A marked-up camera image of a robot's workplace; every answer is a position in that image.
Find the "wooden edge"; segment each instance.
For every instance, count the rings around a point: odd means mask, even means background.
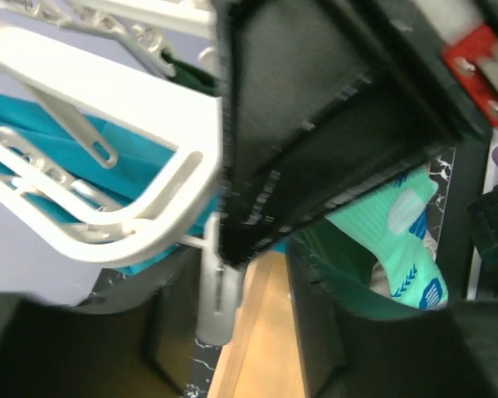
[[[268,253],[247,270],[246,291],[242,307],[238,310],[234,335],[222,349],[208,398],[234,396],[275,257],[275,253]]]

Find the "blue cloth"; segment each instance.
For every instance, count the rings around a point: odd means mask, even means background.
[[[88,181],[122,205],[126,205],[144,191],[172,157],[173,152],[106,120],[92,116],[87,116],[87,118],[119,154],[118,163],[110,170],[100,166],[38,104],[0,95],[1,126],[16,129],[24,138],[32,142],[68,172]],[[12,174],[1,163],[0,173]],[[36,202],[38,206],[41,206],[44,211],[59,222],[77,222],[73,216],[45,199],[31,196],[29,200]],[[217,200],[214,198],[196,220],[188,232],[189,234],[203,233],[205,221],[216,205]],[[159,262],[173,249],[174,247],[171,247],[143,263],[125,267],[120,271],[126,274],[137,274]],[[284,246],[279,245],[276,249],[283,252]]]

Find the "red bracket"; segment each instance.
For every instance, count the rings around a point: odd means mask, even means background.
[[[476,102],[491,124],[498,128],[498,93],[476,65],[479,58],[494,58],[498,37],[487,26],[481,25],[455,46],[442,53],[452,73],[465,91]]]

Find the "screw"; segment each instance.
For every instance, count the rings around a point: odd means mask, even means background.
[[[455,61],[456,67],[462,75],[472,76],[476,72],[476,67],[462,56],[458,56]]]
[[[498,119],[498,102],[497,101],[489,101],[489,114],[495,118]]]

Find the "red metal part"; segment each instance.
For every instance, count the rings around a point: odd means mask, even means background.
[[[483,114],[494,127],[498,128],[498,114],[494,115],[491,112],[491,101],[498,104],[498,93],[477,67],[475,73],[466,74],[461,71],[460,64],[458,64],[458,60],[463,59],[475,66],[478,58],[493,58],[496,43],[498,43],[498,37],[495,33],[487,25],[481,25],[455,46],[448,47],[442,53],[442,58]]]

